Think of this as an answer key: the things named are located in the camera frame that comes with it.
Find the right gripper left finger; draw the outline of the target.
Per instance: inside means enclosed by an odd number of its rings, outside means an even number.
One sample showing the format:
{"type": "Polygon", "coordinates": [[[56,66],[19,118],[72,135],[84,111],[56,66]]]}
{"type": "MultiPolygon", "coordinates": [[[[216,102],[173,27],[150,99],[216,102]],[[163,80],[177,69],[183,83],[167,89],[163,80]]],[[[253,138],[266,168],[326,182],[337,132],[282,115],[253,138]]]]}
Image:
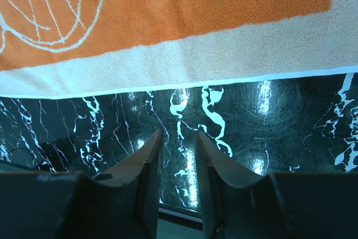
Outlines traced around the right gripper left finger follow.
{"type": "Polygon", "coordinates": [[[163,133],[110,169],[1,173],[2,238],[156,238],[163,133]]]}

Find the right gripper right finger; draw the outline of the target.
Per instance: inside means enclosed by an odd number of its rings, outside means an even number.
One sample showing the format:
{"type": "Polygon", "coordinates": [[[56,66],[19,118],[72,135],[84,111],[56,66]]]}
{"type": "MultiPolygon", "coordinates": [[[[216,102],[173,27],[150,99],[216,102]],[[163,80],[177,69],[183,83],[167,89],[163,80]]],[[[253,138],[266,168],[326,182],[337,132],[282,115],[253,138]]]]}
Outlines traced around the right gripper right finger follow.
{"type": "Polygon", "coordinates": [[[205,238],[356,238],[357,174],[258,175],[203,133],[195,143],[205,238]]]}

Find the orange cartoon print towel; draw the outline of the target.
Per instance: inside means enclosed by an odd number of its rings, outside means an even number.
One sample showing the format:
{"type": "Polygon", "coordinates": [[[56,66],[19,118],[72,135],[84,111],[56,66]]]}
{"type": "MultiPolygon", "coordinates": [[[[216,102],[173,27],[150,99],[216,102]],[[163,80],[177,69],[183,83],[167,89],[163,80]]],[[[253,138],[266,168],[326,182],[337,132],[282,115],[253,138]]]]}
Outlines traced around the orange cartoon print towel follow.
{"type": "Polygon", "coordinates": [[[357,0],[1,0],[1,96],[357,71],[357,0]]]}

